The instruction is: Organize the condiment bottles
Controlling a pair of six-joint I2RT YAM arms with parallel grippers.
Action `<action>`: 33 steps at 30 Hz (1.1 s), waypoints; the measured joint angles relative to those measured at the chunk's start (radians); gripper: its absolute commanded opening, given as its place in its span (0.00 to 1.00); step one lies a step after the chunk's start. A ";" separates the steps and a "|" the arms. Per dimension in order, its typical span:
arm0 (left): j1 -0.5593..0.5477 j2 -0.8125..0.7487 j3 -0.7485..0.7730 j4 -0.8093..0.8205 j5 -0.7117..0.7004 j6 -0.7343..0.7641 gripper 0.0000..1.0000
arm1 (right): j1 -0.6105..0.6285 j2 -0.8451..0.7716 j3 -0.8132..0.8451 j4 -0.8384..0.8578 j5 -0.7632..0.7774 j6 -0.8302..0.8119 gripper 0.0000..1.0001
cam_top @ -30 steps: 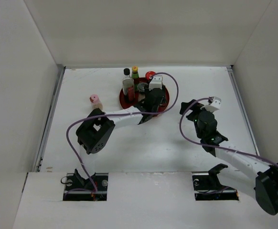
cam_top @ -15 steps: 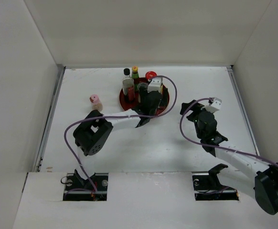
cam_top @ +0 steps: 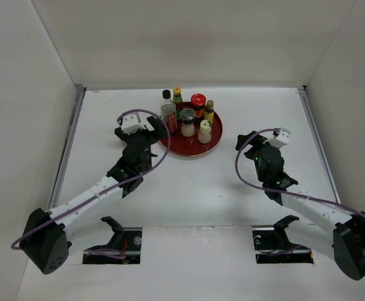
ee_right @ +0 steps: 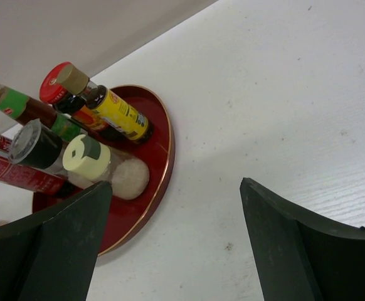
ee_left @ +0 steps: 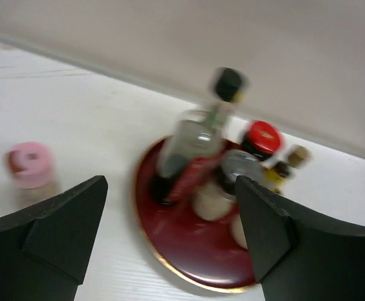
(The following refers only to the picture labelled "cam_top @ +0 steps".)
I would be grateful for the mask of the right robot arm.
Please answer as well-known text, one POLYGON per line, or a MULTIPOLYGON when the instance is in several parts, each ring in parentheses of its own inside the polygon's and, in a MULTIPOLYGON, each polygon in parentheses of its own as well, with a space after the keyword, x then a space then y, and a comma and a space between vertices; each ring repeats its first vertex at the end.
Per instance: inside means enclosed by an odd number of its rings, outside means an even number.
POLYGON ((306 246, 334 260, 349 278, 365 276, 365 212, 344 204, 320 199, 302 189, 284 171, 280 149, 290 140, 290 131, 271 129, 239 135, 235 149, 254 162, 259 190, 282 207, 295 211, 274 224, 273 241, 280 248, 292 243, 306 246))

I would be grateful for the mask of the grey cap pepper grinder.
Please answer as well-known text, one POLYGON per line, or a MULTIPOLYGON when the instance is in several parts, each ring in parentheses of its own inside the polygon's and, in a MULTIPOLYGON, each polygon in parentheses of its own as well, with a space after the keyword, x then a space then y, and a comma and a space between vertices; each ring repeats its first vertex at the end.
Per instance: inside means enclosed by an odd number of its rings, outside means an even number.
POLYGON ((195 118, 196 113, 191 108, 184 108, 181 110, 181 133, 184 137, 192 137, 195 132, 195 118))

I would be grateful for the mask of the red lid sauce jar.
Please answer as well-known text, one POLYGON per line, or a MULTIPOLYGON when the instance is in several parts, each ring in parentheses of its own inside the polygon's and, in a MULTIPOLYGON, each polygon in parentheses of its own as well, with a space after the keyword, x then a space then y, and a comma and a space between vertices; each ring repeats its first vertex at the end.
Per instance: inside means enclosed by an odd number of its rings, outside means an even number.
POLYGON ((191 96, 191 106, 195 113, 195 121, 200 122, 204 118, 204 108, 206 97, 201 93, 195 93, 191 96))

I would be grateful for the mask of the yellow cap spice shaker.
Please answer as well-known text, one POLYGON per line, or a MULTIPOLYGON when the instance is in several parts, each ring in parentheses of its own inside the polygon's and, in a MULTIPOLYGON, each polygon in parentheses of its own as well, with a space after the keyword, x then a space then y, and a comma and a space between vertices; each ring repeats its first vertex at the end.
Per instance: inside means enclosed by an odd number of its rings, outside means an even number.
POLYGON ((211 122, 202 120, 198 131, 198 140, 202 144, 208 144, 212 139, 211 122))

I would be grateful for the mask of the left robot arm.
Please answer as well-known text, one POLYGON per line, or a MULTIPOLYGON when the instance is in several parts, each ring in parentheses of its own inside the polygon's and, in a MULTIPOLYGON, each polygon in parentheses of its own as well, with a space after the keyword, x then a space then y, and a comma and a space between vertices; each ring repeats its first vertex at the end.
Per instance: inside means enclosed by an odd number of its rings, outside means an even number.
POLYGON ((136 110, 119 117, 116 136, 125 142, 122 156, 98 183, 61 206, 34 210, 28 217, 19 247, 44 275, 59 269, 79 251, 84 257, 100 256, 122 263, 130 242, 124 227, 110 215, 112 206, 131 194, 150 173, 151 147, 170 139, 164 121, 149 114, 140 119, 136 110))

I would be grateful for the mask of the tall dark soy sauce bottle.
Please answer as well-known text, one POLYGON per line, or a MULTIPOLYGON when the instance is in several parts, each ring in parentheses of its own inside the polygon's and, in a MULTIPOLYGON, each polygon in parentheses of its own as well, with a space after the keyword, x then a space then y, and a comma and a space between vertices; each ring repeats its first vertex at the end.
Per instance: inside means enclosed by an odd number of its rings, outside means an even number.
POLYGON ((171 135, 177 132, 177 111, 176 106, 171 100, 169 90, 162 91, 161 117, 165 121, 171 135))

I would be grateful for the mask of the small yellow label bottle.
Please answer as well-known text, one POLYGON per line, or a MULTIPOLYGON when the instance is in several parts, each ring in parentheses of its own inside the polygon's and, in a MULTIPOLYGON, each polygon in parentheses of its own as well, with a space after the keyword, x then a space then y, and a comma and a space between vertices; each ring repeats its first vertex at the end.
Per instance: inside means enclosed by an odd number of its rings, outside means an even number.
POLYGON ((213 124, 213 118, 214 118, 214 101, 208 100, 204 108, 204 119, 208 120, 211 124, 213 124))

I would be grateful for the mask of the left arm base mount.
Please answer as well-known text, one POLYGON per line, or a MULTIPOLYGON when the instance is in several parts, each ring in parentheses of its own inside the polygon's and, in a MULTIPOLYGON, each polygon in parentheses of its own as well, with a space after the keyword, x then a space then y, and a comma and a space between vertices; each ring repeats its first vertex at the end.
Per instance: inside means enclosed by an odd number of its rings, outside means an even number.
POLYGON ((138 265, 142 248, 142 228, 124 228, 112 217, 103 217, 103 223, 113 232, 104 245, 90 247, 84 252, 84 265, 138 265))

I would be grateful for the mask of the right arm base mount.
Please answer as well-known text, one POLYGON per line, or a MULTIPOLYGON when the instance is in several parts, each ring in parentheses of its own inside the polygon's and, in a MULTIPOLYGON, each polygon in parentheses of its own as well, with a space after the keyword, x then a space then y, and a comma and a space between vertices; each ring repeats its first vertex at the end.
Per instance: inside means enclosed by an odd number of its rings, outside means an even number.
POLYGON ((312 250, 289 241, 285 230, 299 217, 288 215, 273 225, 252 228, 257 264, 314 263, 312 250))

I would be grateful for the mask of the green label sauce bottle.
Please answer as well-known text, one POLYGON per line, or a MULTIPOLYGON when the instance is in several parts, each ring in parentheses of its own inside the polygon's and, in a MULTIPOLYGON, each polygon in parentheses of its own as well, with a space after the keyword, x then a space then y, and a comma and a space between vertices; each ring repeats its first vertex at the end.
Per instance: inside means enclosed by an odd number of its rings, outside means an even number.
POLYGON ((176 107, 176 118, 177 121, 181 120, 181 111, 183 109, 183 98, 181 95, 181 87, 174 87, 173 88, 173 98, 172 98, 172 102, 174 103, 175 107, 176 107))

